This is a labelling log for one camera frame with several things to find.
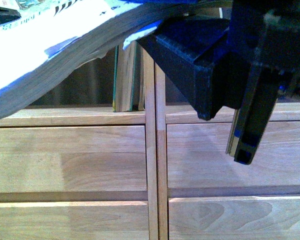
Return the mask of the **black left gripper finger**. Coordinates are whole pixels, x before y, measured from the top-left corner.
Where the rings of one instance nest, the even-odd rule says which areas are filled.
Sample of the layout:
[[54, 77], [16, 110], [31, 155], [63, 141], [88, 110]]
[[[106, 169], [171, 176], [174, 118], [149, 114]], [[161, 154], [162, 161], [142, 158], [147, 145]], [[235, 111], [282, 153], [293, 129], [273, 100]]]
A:
[[206, 121], [225, 104], [229, 23], [224, 18], [167, 21], [137, 41]]

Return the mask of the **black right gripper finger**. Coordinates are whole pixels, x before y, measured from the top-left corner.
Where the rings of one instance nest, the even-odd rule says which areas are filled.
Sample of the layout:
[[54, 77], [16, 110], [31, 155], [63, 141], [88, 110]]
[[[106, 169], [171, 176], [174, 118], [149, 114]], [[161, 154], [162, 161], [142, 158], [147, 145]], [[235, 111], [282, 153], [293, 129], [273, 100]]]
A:
[[252, 163], [278, 98], [278, 73], [250, 68], [240, 109], [234, 112], [226, 153], [243, 165]]

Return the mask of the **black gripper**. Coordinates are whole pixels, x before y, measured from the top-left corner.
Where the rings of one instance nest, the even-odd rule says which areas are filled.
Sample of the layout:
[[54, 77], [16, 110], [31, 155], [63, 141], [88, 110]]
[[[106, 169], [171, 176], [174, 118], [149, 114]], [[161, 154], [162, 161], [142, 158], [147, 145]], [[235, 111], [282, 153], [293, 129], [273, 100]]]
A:
[[284, 96], [300, 101], [300, 0], [235, 0], [227, 44], [247, 62], [291, 73]]

